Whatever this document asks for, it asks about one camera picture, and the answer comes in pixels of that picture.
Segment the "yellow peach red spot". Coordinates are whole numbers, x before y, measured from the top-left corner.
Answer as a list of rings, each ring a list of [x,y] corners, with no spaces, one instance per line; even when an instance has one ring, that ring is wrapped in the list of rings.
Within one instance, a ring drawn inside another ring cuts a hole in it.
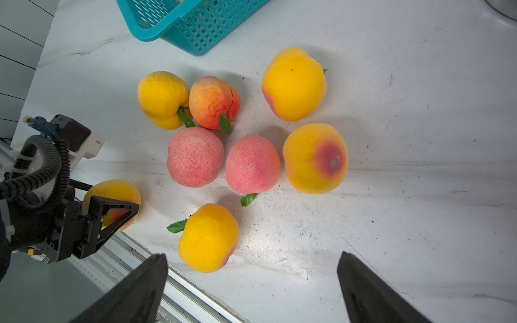
[[[309,195],[336,189],[349,166],[343,137],[326,123],[311,123],[293,131],[285,140],[283,157],[289,183]]]

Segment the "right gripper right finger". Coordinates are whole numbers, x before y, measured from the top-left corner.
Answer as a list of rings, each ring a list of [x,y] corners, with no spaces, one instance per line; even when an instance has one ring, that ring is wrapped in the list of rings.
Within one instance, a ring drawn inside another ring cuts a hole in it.
[[[351,323],[430,323],[353,254],[341,254],[337,276]]]

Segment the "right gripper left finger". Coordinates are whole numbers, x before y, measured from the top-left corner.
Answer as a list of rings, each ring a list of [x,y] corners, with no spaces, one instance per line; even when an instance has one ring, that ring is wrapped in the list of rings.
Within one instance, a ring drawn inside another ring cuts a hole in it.
[[[167,277],[166,255],[154,254],[72,321],[155,322]]]

